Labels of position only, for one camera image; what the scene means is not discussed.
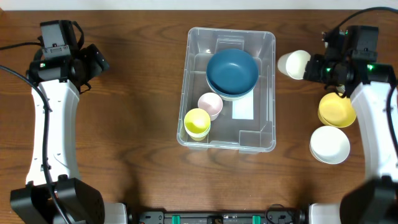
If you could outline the grey small bowl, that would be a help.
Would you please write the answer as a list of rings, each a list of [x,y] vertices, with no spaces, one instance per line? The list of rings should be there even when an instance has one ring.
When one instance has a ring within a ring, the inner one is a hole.
[[[337,91],[339,93],[344,93],[345,92],[345,86],[344,85],[340,85],[338,87],[336,87]]]

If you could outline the yellow cup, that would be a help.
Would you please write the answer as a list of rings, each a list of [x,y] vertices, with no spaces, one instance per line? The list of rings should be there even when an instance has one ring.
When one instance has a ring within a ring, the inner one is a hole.
[[[206,130],[210,124],[211,119],[209,114],[200,108],[190,110],[184,117],[184,126],[194,133]]]
[[[194,141],[202,141],[207,137],[207,133],[203,134],[194,134],[194,133],[189,133],[188,134]]]

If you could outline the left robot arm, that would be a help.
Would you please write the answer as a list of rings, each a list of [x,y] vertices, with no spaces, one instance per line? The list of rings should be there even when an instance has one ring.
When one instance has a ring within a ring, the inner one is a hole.
[[[123,203],[106,203],[80,179],[76,159],[76,109],[90,80],[109,68],[95,45],[75,34],[75,21],[40,24],[39,50],[22,80],[35,108],[34,149],[25,186],[10,204],[24,223],[127,223]]]

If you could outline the pink cup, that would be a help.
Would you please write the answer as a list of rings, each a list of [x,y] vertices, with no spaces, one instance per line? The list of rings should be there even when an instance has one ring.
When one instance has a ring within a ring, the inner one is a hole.
[[[214,121],[223,109],[223,100],[216,93],[205,93],[199,98],[198,107],[205,110]]]

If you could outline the white small bowl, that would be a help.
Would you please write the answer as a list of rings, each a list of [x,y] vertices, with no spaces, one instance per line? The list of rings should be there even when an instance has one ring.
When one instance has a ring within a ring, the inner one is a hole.
[[[333,126],[322,126],[312,133],[309,148],[316,160],[335,165],[348,158],[351,145],[342,130]]]

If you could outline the cream large bowl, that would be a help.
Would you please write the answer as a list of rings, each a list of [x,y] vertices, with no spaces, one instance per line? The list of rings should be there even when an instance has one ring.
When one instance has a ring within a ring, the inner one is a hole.
[[[254,91],[254,90],[251,90],[250,92],[246,93],[245,95],[241,95],[241,96],[226,96],[226,95],[223,95],[223,94],[219,93],[218,91],[216,91],[216,90],[215,90],[213,87],[211,87],[211,86],[210,86],[210,90],[211,90],[212,92],[216,93],[217,95],[219,95],[219,96],[221,97],[221,99],[223,99],[223,100],[225,100],[225,101],[236,101],[236,100],[241,100],[241,99],[243,99],[243,98],[245,98],[245,97],[252,96],[253,91]]]

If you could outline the light blue cup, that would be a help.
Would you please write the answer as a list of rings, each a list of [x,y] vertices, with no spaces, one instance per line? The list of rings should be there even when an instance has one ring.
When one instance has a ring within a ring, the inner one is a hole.
[[[194,138],[202,138],[203,136],[206,136],[210,132],[210,129],[211,129],[211,127],[209,126],[204,131],[200,131],[199,133],[194,133],[194,132],[190,131],[187,127],[185,127],[185,131],[187,132],[187,134]]]

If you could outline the cream cup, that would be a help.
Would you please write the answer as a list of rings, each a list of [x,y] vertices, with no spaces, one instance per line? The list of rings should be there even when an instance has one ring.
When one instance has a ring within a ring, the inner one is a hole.
[[[302,80],[310,57],[308,52],[296,50],[281,56],[277,62],[277,68],[282,74],[294,80]]]

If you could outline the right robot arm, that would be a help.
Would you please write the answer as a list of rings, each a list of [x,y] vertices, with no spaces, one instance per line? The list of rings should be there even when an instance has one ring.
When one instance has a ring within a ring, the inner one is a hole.
[[[324,33],[323,55],[312,55],[304,79],[343,85],[360,127],[366,180],[341,202],[314,203],[309,223],[397,223],[397,79],[392,65],[377,62],[379,29],[335,27]]]

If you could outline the blue bowl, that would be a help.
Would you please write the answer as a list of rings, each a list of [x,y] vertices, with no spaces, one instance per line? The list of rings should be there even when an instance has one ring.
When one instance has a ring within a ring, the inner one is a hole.
[[[210,58],[206,80],[217,90],[231,95],[243,94],[256,86],[259,68],[243,50],[224,49]]]
[[[248,93],[248,92],[250,92],[251,90],[254,90],[254,89],[255,89],[255,87],[253,87],[253,88],[251,88],[249,91],[247,91],[247,92],[245,92],[245,93],[243,93],[243,94],[231,95],[231,94],[227,94],[227,93],[222,93],[221,91],[217,90],[208,80],[207,80],[206,82],[207,82],[207,84],[208,84],[209,87],[210,87],[210,86],[213,87],[216,91],[218,91],[219,93],[221,93],[221,94],[223,94],[223,95],[226,95],[226,96],[241,96],[241,95],[245,95],[246,93]]]

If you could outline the yellow small bowl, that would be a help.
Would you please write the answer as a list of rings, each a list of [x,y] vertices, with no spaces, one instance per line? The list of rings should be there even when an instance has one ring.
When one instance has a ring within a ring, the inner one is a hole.
[[[356,113],[351,100],[341,96],[341,93],[328,93],[320,100],[318,118],[324,125],[346,128],[355,122]]]

